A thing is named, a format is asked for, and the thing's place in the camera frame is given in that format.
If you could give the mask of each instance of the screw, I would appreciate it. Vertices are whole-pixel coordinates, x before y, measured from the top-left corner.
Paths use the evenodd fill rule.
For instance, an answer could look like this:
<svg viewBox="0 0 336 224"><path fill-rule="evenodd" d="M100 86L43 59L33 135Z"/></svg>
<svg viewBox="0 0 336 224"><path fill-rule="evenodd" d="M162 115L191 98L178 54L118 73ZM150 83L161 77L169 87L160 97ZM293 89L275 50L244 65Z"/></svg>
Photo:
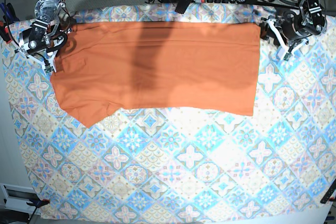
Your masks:
<svg viewBox="0 0 336 224"><path fill-rule="evenodd" d="M36 41L32 40L31 42L29 42L29 47L30 48L35 48L37 45L36 45Z"/></svg>
<svg viewBox="0 0 336 224"><path fill-rule="evenodd" d="M317 25L315 28L316 28L316 31L322 31L322 26L321 25Z"/></svg>

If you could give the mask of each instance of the patterned tablecloth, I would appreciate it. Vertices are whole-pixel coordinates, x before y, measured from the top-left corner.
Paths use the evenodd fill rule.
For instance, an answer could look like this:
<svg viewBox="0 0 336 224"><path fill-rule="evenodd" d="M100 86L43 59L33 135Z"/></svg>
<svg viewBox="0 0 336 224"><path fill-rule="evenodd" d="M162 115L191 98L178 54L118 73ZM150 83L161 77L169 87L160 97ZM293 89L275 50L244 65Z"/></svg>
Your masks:
<svg viewBox="0 0 336 224"><path fill-rule="evenodd" d="M272 9L170 4L79 12L78 22L258 22ZM15 36L30 22L13 25ZM254 116L119 110L87 129L48 77L2 42L8 100L29 179L48 219L223 221L317 208L336 177L336 20L289 62L261 42Z"/></svg>

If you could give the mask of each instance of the orange cloth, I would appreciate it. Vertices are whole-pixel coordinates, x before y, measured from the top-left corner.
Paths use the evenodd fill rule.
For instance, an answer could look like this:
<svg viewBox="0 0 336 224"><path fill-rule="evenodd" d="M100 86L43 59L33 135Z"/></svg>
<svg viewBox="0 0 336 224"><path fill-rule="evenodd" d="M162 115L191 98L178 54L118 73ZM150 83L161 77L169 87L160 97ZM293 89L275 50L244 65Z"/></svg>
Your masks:
<svg viewBox="0 0 336 224"><path fill-rule="evenodd" d="M86 127L119 108L253 115L259 37L251 23L79 24L50 81L60 107Z"/></svg>

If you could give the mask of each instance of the white wall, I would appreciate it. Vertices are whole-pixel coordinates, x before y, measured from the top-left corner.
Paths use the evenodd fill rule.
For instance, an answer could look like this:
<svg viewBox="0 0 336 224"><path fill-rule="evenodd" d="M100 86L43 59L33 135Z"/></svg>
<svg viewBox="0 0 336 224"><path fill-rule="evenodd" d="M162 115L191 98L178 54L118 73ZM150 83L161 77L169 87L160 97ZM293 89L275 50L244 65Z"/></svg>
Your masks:
<svg viewBox="0 0 336 224"><path fill-rule="evenodd" d="M10 113L2 57L0 57L0 183L31 187ZM3 204L0 191L0 204Z"/></svg>

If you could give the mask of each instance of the power strip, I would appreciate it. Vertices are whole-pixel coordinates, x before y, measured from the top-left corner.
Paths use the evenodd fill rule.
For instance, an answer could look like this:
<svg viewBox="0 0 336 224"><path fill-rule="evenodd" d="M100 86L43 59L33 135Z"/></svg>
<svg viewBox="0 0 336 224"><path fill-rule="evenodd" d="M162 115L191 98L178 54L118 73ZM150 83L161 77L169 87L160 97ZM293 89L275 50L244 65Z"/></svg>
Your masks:
<svg viewBox="0 0 336 224"><path fill-rule="evenodd" d="M195 0L195 3L224 3L243 4L246 0Z"/></svg>
<svg viewBox="0 0 336 224"><path fill-rule="evenodd" d="M321 199L320 203L325 204L328 202L334 191L336 190L336 179L332 183L332 185L329 187L328 191L325 193L324 197Z"/></svg>

